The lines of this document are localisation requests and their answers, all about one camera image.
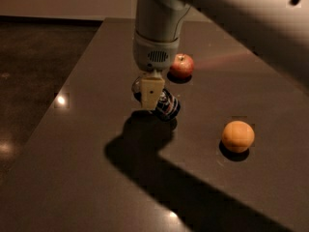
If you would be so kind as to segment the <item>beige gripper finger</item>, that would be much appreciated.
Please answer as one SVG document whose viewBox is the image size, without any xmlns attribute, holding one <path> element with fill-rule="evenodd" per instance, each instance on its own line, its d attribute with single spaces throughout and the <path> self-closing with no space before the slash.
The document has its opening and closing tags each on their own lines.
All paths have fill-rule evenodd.
<svg viewBox="0 0 309 232">
<path fill-rule="evenodd" d="M 165 86 L 162 72 L 147 72 L 140 80 L 141 105 L 143 109 L 155 110 Z"/>
</svg>

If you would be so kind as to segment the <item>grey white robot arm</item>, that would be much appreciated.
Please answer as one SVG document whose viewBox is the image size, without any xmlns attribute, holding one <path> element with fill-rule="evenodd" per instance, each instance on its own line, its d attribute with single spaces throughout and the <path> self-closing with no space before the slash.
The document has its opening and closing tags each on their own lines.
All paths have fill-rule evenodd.
<svg viewBox="0 0 309 232">
<path fill-rule="evenodd" d="M 309 0 L 137 0 L 133 55 L 147 75 L 141 104 L 154 110 L 161 72 L 177 54 L 183 19 L 195 8 L 303 90 L 309 90 Z"/>
</svg>

